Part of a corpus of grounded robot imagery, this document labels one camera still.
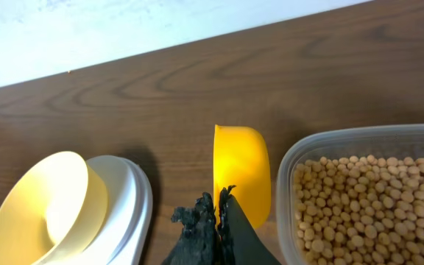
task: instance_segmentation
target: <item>wood grain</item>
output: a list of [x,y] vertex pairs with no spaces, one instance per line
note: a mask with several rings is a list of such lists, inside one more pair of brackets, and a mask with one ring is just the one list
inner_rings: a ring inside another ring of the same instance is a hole
[[[407,123],[424,123],[424,1],[375,1],[0,89],[0,204],[53,152],[124,156],[153,187],[159,264],[173,208],[212,191],[215,124],[260,131],[275,180],[306,135]],[[275,224],[258,232],[284,262]]]

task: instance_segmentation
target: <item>plastic container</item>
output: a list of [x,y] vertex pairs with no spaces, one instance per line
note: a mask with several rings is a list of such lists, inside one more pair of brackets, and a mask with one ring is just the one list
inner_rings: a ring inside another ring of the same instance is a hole
[[364,127],[310,135],[286,153],[278,172],[277,222],[280,248],[287,264],[306,264],[297,248],[292,190],[294,168],[307,159],[331,159],[351,155],[403,159],[424,157],[424,124]]

